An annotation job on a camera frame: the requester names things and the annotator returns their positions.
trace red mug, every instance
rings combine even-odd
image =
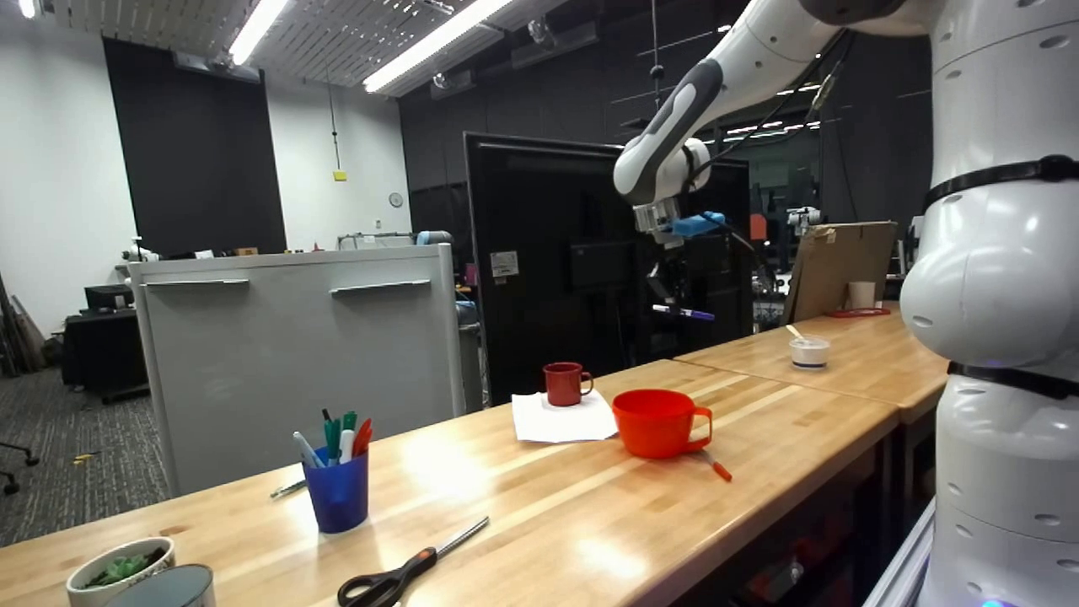
[[[547,402],[556,408],[568,408],[581,402],[592,391],[592,375],[577,363],[551,363],[543,368],[547,376]],[[588,381],[588,390],[581,391],[581,382]]]
[[[651,459],[698,452],[712,442],[712,411],[670,390],[630,390],[611,404],[626,451]],[[691,441],[693,416],[708,418],[708,438]]]

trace carpet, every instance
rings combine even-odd
[[[0,380],[0,449],[17,494],[0,495],[0,547],[164,500],[165,472],[149,397],[110,405],[60,383],[59,370]],[[81,465],[74,457],[99,452]]]

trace black desk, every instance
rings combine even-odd
[[[65,385],[83,386],[106,403],[145,391],[146,361],[135,311],[68,317],[63,375]]]

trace label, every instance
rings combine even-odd
[[[491,253],[491,275],[494,277],[516,276],[521,273],[517,266],[517,251],[502,250]]]

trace plant pot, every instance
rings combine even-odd
[[[158,549],[165,551],[164,556],[150,563],[146,569],[109,585],[86,588],[91,580],[105,571],[105,568],[117,558],[134,557],[140,554],[149,555]],[[174,565],[176,565],[176,549],[173,540],[168,538],[146,538],[118,546],[91,558],[71,574],[66,584],[68,602],[71,607],[103,607],[110,598],[126,590],[127,587]]]

